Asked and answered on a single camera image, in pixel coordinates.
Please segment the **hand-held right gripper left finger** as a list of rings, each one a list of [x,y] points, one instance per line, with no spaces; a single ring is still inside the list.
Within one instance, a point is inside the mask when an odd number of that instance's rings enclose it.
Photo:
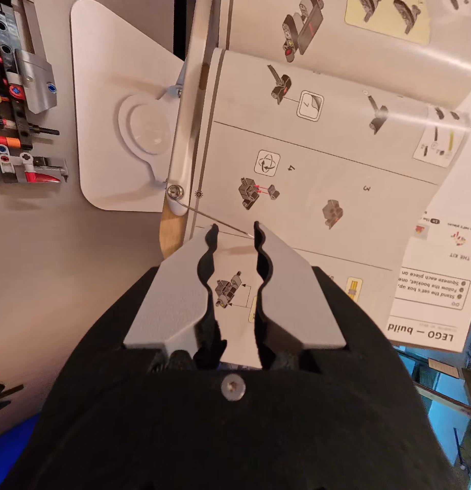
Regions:
[[[199,369],[216,369],[226,349],[215,318],[214,252],[219,228],[196,234],[159,266],[124,339],[129,349],[186,351]]]

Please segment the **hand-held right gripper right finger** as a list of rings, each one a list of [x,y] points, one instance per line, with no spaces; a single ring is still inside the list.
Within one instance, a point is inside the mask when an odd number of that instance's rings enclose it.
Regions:
[[[306,353],[341,350],[346,340],[312,266],[266,225],[254,223],[257,252],[255,340],[261,367],[300,367]]]

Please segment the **lego instruction booklet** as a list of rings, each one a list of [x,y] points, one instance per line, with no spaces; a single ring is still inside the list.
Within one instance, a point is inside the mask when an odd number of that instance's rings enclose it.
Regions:
[[[221,1],[186,239],[266,225],[385,333],[469,133],[471,1]]]

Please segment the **large lego car model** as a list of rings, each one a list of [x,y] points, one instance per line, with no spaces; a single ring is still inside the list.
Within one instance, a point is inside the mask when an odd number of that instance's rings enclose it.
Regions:
[[[0,183],[61,183],[63,158],[33,155],[34,138],[59,136],[29,115],[57,105],[52,65],[44,50],[34,1],[0,1]]]

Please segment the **printed paper sheet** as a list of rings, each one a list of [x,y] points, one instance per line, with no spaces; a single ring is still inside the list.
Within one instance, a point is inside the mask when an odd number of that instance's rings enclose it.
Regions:
[[[471,118],[471,93],[459,106]],[[471,325],[471,126],[454,168],[406,248],[389,340],[459,353]]]

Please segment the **plain blue plastic bin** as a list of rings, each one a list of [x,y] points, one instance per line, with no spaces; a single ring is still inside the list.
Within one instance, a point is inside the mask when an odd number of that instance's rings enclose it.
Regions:
[[[26,447],[40,414],[0,435],[0,484]]]

